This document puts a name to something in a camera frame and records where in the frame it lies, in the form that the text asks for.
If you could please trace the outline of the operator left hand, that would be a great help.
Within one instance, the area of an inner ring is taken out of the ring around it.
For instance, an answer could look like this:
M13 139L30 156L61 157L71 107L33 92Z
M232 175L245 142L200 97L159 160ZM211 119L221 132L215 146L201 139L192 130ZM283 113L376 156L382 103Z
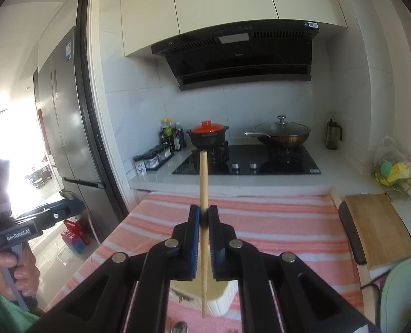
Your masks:
M16 300L11 287L2 272L2 268L15 268L14 280L16 289L24 297L35 296L40 283L40 272L36 267L36 258L29 244L25 243L21 254L22 265L17 265L17 258L11 253L0 252L0 294L10 301Z

